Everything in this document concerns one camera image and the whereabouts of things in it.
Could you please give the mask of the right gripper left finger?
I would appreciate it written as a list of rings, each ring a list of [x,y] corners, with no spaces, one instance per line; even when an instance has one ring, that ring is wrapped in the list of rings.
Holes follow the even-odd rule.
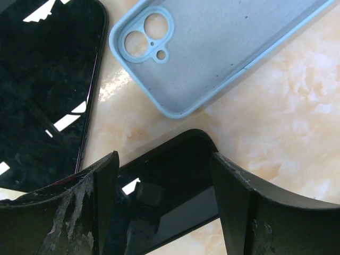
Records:
[[[1,254],[102,254],[118,170],[113,151],[49,186],[1,200]]]

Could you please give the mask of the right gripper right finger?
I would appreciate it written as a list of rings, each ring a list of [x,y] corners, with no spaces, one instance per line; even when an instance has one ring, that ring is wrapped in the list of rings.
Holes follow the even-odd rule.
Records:
[[[280,188],[227,159],[211,158],[228,254],[339,254],[339,205]]]

